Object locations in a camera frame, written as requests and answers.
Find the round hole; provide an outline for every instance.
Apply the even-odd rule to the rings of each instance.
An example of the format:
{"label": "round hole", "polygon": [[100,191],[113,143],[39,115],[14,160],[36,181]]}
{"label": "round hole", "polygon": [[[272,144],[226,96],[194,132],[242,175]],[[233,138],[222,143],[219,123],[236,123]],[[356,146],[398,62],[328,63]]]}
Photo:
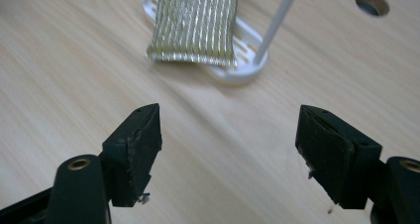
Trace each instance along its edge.
{"label": "round hole", "polygon": [[389,13],[389,5],[385,0],[356,0],[356,4],[372,16],[382,17]]}
{"label": "round hole", "polygon": [[399,164],[411,171],[420,172],[420,165],[417,163],[411,161],[401,161]]}
{"label": "round hole", "polygon": [[90,160],[88,159],[79,159],[76,160],[68,165],[68,169],[70,170],[80,170],[89,166]]}

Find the wooden table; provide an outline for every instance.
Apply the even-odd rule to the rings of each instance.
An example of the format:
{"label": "wooden table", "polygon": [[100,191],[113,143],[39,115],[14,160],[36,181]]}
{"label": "wooden table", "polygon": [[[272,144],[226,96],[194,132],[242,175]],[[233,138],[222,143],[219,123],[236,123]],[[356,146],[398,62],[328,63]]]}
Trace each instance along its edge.
{"label": "wooden table", "polygon": [[[280,0],[239,0],[263,34]],[[335,113],[420,159],[420,4],[296,0],[264,71],[243,86],[194,64],[149,61],[141,0],[0,0],[0,208],[53,185],[67,159],[98,155],[136,108],[160,104],[163,150],[147,205],[114,223],[369,223],[336,206],[294,148],[299,106]]]}

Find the wood grain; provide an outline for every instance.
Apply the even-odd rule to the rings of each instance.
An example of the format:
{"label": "wood grain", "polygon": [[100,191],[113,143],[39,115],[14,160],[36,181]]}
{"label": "wood grain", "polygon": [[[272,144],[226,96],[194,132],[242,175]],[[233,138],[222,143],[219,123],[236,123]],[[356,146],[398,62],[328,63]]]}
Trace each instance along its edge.
{"label": "wood grain", "polygon": [[[280,0],[239,0],[263,34]],[[296,0],[252,83],[146,60],[140,0],[0,0],[0,208],[50,187],[56,168],[101,144],[134,109],[160,104],[163,150],[147,205],[114,223],[369,223],[332,201],[294,148],[299,106],[330,110],[420,159],[420,5]]]}

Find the white stand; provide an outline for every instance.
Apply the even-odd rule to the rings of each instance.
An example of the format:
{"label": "white stand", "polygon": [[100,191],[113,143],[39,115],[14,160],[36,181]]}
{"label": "white stand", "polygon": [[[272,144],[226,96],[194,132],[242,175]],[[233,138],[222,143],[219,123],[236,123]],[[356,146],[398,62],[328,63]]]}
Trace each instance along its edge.
{"label": "white stand", "polygon": [[[142,2],[148,19],[154,25],[158,10],[158,0],[142,0]],[[252,81],[263,70],[268,57],[266,50],[292,2],[293,0],[283,0],[280,4],[264,40],[259,33],[243,20],[236,18],[233,44],[238,64],[236,68],[209,64],[200,65],[223,83],[243,84]]]}

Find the woven metal mesh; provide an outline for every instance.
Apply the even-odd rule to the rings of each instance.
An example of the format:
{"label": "woven metal mesh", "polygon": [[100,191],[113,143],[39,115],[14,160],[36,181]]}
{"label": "woven metal mesh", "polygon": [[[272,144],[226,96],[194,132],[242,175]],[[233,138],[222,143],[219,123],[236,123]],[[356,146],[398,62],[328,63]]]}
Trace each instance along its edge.
{"label": "woven metal mesh", "polygon": [[147,57],[236,66],[237,0],[159,0]]}

